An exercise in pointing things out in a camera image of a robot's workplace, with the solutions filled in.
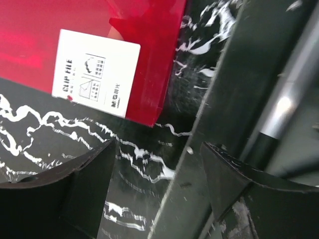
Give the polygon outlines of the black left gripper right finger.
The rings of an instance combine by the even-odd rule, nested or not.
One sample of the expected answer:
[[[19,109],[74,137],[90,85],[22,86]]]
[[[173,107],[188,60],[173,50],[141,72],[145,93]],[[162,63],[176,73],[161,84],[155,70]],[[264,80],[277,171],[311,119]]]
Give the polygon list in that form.
[[[260,171],[204,142],[200,155],[224,239],[317,239],[319,189]]]

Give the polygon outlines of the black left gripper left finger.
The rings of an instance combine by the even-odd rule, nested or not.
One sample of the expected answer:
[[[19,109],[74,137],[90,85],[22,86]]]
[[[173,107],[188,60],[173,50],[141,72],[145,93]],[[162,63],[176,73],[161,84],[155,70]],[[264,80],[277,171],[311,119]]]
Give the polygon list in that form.
[[[95,239],[115,150],[110,140],[52,169],[1,183],[1,238]]]

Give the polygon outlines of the red plastic clip folder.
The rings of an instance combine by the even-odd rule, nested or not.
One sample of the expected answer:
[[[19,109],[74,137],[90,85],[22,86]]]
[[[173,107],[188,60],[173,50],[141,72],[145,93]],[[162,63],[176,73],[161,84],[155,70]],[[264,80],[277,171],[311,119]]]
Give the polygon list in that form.
[[[153,126],[185,6],[184,0],[3,0],[0,76]]]

